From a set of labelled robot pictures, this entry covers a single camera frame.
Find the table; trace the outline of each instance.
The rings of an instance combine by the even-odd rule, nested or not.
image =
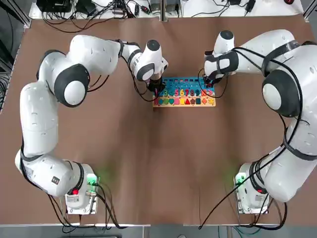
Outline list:
[[[71,24],[64,27],[74,29]],[[169,62],[165,76],[195,76],[203,66],[204,51],[213,49],[224,29],[235,33],[237,46],[273,29],[290,30],[300,43],[314,39],[301,15],[187,18],[167,23],[110,20],[83,34],[135,41],[142,49],[147,40],[156,39]],[[28,184],[14,165],[22,136],[19,94],[24,85],[36,80],[43,53],[49,49],[66,53],[73,36],[55,31],[41,20],[34,20],[23,36],[0,116],[0,224],[58,223],[47,196]],[[241,164],[258,159],[281,142],[282,125],[262,99],[262,80],[260,75],[231,76],[215,108],[153,110],[134,91],[126,64],[120,60],[108,82],[88,94],[81,106],[60,105],[59,142],[54,152],[92,166],[110,186],[121,224],[199,224],[199,210],[203,220],[226,194],[225,184],[229,190]],[[220,84],[216,93],[222,90]],[[316,225],[316,180],[314,171],[289,202],[288,224]],[[99,204],[97,215],[83,216],[82,223],[104,223],[104,215]],[[241,217],[242,223],[251,220]],[[265,224],[278,222],[274,208],[260,219]],[[237,223],[227,200],[208,220],[208,224]]]
[[[111,0],[94,0],[95,3],[106,6]],[[136,0],[136,2],[140,5],[144,5],[148,7],[148,1],[147,0]],[[247,0],[241,0],[240,5],[244,5],[247,2]],[[221,0],[189,0],[189,1],[183,1],[180,0],[182,11],[179,13],[179,17],[191,17],[193,15],[196,15],[200,12],[205,12],[207,14],[199,14],[196,15],[197,17],[211,17],[215,16],[218,17],[221,13],[221,10],[224,8],[223,6],[218,5],[225,5],[225,1]],[[132,12],[134,12],[135,3],[130,1],[128,3],[130,6]],[[68,18],[72,12],[66,13],[65,18]],[[251,13],[248,13],[246,16],[287,16],[287,15],[296,15],[303,13],[303,7],[300,0],[295,0],[292,5],[287,5],[282,0],[257,0],[255,3],[255,6]],[[153,14],[147,15],[144,12],[140,10],[140,18],[143,17],[158,17],[159,11],[153,12]],[[230,6],[226,11],[224,11],[221,16],[244,16],[245,15],[245,8],[233,5]],[[168,18],[174,18],[178,17],[178,14],[173,11],[170,13],[167,13],[166,16]],[[36,6],[36,3],[34,2],[31,6],[29,17],[33,19],[42,19],[42,13],[39,10],[39,8]],[[121,15],[114,15],[111,10],[105,12],[100,19],[108,19],[112,17],[121,17]],[[86,15],[84,14],[77,14],[78,19],[85,19]]]

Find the black cable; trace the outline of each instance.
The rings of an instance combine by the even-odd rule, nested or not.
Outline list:
[[[91,23],[91,21],[92,21],[93,19],[95,19],[97,16],[99,16],[99,15],[101,16],[103,13],[105,13],[105,12],[108,11],[108,10],[110,10],[110,9],[111,9],[110,7],[112,7],[112,5],[113,5],[113,2],[110,2],[106,7],[104,7],[102,10],[100,10],[99,12],[97,12],[94,16],[92,16],[92,18],[90,18],[90,19],[88,20],[88,22],[84,25],[84,27],[77,26],[77,25],[72,21],[72,23],[73,23],[77,28],[79,28],[79,30],[77,30],[77,31],[66,31],[66,30],[62,30],[62,29],[59,29],[59,28],[57,28],[56,26],[54,26],[54,25],[57,25],[57,24],[62,24],[62,23],[64,23],[64,22],[68,21],[68,20],[76,19],[76,13],[77,13],[77,12],[73,12],[72,15],[71,15],[68,19],[66,19],[66,20],[64,20],[64,21],[62,21],[62,22],[58,22],[58,23],[49,22],[47,19],[45,19],[43,13],[42,13],[42,18],[43,18],[44,22],[45,22],[47,25],[49,25],[50,27],[52,27],[52,28],[54,28],[54,29],[56,29],[56,30],[58,30],[58,31],[60,31],[60,32],[63,32],[63,33],[79,33],[79,32],[81,32],[81,31],[83,31],[83,30],[87,30],[87,29],[91,28],[92,26],[94,26],[94,25],[96,25],[96,24],[100,24],[100,23],[109,21],[109,20],[111,20],[111,19],[124,19],[124,18],[126,17],[126,15],[123,15],[122,17],[108,18],[108,19],[105,19],[105,20],[103,20],[103,21],[95,22],[95,23],[89,25],[89,24]]]
[[[248,57],[245,56],[245,54],[241,53],[240,51],[237,51],[236,48],[233,48],[232,51],[242,55],[245,59],[247,59],[251,64],[253,64],[256,68],[258,68],[260,71],[262,71],[261,67],[258,66],[256,63],[254,63],[252,60],[250,60]]]
[[[200,14],[215,14],[215,13],[219,13],[219,12],[221,12],[222,10],[224,10],[225,7],[226,7],[226,5],[225,5],[221,10],[215,11],[215,12],[199,12],[199,13],[197,13],[197,14],[195,14],[195,15],[192,15],[191,17],[197,16],[197,15],[200,15]]]
[[[220,17],[225,11],[227,11],[228,9],[229,9],[229,7],[230,7],[230,2],[228,2],[229,3],[229,5],[228,5],[228,7],[225,9],[225,10],[223,10],[220,14],[219,14],[219,16],[218,17]]]
[[[106,200],[106,194],[105,194],[104,189],[101,188],[101,191],[103,192],[104,198],[105,198],[105,200]],[[111,227],[108,228],[108,223],[109,223],[109,220],[110,220],[110,215],[109,215],[109,218],[108,218],[108,220],[107,220],[107,208],[105,208],[105,211],[106,211],[106,226],[105,226],[105,229],[106,229],[106,231],[109,231],[109,230],[111,229]]]
[[[108,78],[109,78],[109,75],[107,76],[107,78],[105,78],[105,80],[103,81],[103,83],[102,83],[101,85],[99,85],[97,88],[87,90],[87,92],[90,93],[90,92],[94,92],[94,91],[100,89],[100,88],[107,82]]]
[[[182,4],[181,4],[180,0],[179,0],[179,7],[178,7],[178,9],[180,10],[181,16],[183,17]]]
[[[226,91],[226,88],[227,88],[227,85],[228,85],[228,77],[229,77],[229,74],[227,73],[226,75],[224,75],[224,76],[226,76],[226,85],[225,85],[225,87],[224,87],[224,90],[223,90],[222,94],[221,94],[220,96],[212,96],[212,95],[209,95],[207,92],[205,92],[205,91],[203,90],[201,84],[200,84],[199,75],[200,75],[200,72],[201,72],[202,70],[203,70],[203,68],[202,68],[201,70],[199,70],[198,76],[197,76],[198,84],[199,84],[200,89],[201,89],[208,97],[211,97],[211,98],[221,98],[221,97],[223,96],[224,92]]]
[[[243,47],[236,47],[234,48],[234,50],[245,50],[247,52],[250,52],[252,54],[255,54],[256,56],[258,57],[261,57],[261,58],[265,58],[265,56],[257,53],[257,52],[254,52],[252,50],[249,50],[249,49],[246,49],[246,48],[243,48]],[[299,80],[296,76],[296,74],[293,72],[293,70],[288,67],[287,65],[279,62],[279,61],[276,61],[274,59],[271,59],[270,60],[271,62],[273,63],[276,63],[282,67],[284,67],[286,70],[288,70],[290,72],[290,74],[293,76],[295,82],[296,82],[296,85],[297,85],[297,88],[298,88],[298,91],[299,91],[299,99],[300,99],[300,110],[299,110],[299,114],[298,114],[298,119],[296,120],[296,123],[295,123],[295,126],[294,126],[294,129],[289,137],[289,139],[287,140],[287,144],[289,144],[291,142],[291,140],[293,139],[294,135],[295,135],[295,132],[298,128],[298,125],[299,125],[299,122],[300,122],[300,119],[301,119],[301,116],[302,116],[302,110],[303,110],[303,94],[302,94],[302,89],[301,89],[301,85],[299,83]],[[237,190],[242,184],[244,184],[247,180],[250,179],[251,176],[254,176],[258,171],[260,171],[261,169],[263,169],[264,167],[266,167],[268,164],[270,164],[272,161],[274,161],[278,156],[280,156],[284,151],[285,151],[285,147],[283,147],[281,149],[281,151],[275,155],[271,160],[269,160],[268,162],[266,162],[263,166],[259,167],[258,170],[255,170],[253,173],[251,173],[245,180],[243,180],[239,185],[237,185],[234,189],[232,189],[223,199],[221,199],[215,206],[214,208],[209,212],[209,214],[207,215],[207,217],[205,218],[204,222],[198,227],[198,229],[200,230],[204,224],[206,223],[206,221],[208,220],[208,218],[210,217],[210,215],[213,213],[213,211],[228,197],[230,196],[232,193],[234,193],[235,190]],[[287,218],[287,204],[284,203],[284,208],[285,208],[285,211],[284,211],[284,217],[283,217],[283,220],[281,222],[281,224],[275,228],[267,228],[267,227],[263,227],[263,226],[258,226],[258,225],[254,225],[255,227],[258,227],[258,228],[262,228],[264,230],[278,230],[280,229],[281,227],[283,227],[283,225],[285,224],[285,221],[286,221],[286,218]]]
[[[246,2],[244,5],[238,5],[239,7],[245,7],[248,4],[248,2]]]
[[[102,190],[103,194],[105,194],[104,188],[101,187],[100,185],[99,185],[99,188]],[[111,209],[109,208],[109,206],[108,206],[108,204],[107,204],[107,202],[106,202],[106,199],[104,199],[104,198],[103,198],[102,196],[100,196],[100,194],[98,194],[98,193],[97,193],[97,197],[100,198],[100,200],[105,204],[106,209],[108,210],[109,215],[110,215],[110,217],[111,217],[111,219],[112,219],[112,221],[113,221],[115,227],[117,227],[118,229],[121,229],[121,230],[128,228],[128,227],[122,227],[122,226],[120,226],[120,225],[118,224],[118,221],[116,220],[116,218],[113,217],[113,214],[112,214]]]
[[[98,77],[98,79],[96,80],[96,82],[94,82],[93,85],[89,86],[89,88],[94,87],[94,86],[98,83],[98,81],[100,80],[100,78],[101,78],[101,75],[99,75],[99,77]]]
[[[222,5],[222,4],[217,4],[215,0],[212,0],[212,1],[214,2],[214,4],[215,4],[216,6],[227,6],[227,3],[226,3],[226,5]]]
[[[13,26],[12,26],[12,21],[11,21],[11,17],[9,15],[9,13],[6,13],[8,15],[9,18],[9,22],[10,22],[10,26],[11,26],[11,47],[10,47],[10,53],[12,53],[12,49],[13,49],[13,42],[14,42],[14,36],[13,36]]]

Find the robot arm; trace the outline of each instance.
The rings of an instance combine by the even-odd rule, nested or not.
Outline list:
[[[234,48],[233,41],[231,32],[221,32],[214,51],[205,52],[205,81],[219,82],[226,73],[262,73],[265,76],[262,84],[265,103],[278,114],[293,118],[287,129],[286,140],[290,138],[297,122],[299,91],[291,73],[270,60],[282,62],[291,68],[298,77],[303,93],[302,120],[290,142],[295,150],[284,149],[282,145],[262,161],[243,164],[235,178],[236,183],[243,181],[283,150],[272,163],[238,188],[239,212],[258,213],[267,193],[278,201],[289,201],[316,166],[317,97],[314,89],[317,87],[317,46],[300,46],[286,30],[270,31],[241,46],[264,55],[265,58],[262,58],[239,47]]]
[[[136,43],[77,35],[68,54],[47,51],[37,73],[38,81],[27,84],[21,91],[23,142],[15,164],[31,183],[47,194],[65,195],[66,204],[72,209],[84,208],[90,202],[86,196],[90,185],[87,181],[95,175],[89,165],[52,155],[58,141],[57,105],[58,102],[71,108],[80,105],[86,97],[90,75],[112,74],[120,57],[128,63],[137,80],[158,90],[156,85],[161,82],[168,63],[157,41],[148,41],[141,52]]]

